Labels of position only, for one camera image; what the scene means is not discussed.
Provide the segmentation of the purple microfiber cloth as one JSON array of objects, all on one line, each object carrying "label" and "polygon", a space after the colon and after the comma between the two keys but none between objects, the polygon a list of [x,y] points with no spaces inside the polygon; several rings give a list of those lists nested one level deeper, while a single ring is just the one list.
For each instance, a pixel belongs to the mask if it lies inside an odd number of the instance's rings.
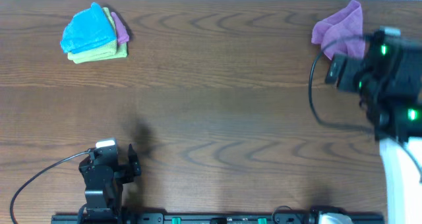
[{"label": "purple microfiber cloth", "polygon": [[[312,31],[311,43],[326,47],[330,42],[348,36],[363,35],[363,11],[360,2],[351,0],[348,5],[337,13],[317,22]],[[324,54],[333,59],[335,54],[362,58],[365,52],[363,40],[339,42]]]}]

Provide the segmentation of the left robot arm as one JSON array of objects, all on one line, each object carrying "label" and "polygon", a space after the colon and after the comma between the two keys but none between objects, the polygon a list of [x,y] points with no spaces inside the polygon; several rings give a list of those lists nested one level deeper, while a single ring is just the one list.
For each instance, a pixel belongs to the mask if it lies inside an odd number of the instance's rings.
[{"label": "left robot arm", "polygon": [[117,146],[90,148],[78,170],[86,185],[86,203],[79,209],[77,223],[126,223],[127,211],[122,208],[123,185],[141,175],[137,153],[129,145],[128,162],[120,165]]}]

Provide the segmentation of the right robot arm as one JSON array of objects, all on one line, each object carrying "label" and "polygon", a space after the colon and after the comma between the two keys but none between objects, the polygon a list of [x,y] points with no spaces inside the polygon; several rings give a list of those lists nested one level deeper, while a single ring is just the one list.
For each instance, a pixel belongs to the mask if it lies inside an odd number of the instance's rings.
[{"label": "right robot arm", "polygon": [[341,37],[369,43],[360,59],[335,55],[325,82],[358,94],[384,167],[389,223],[421,222],[421,42],[378,30]]}]

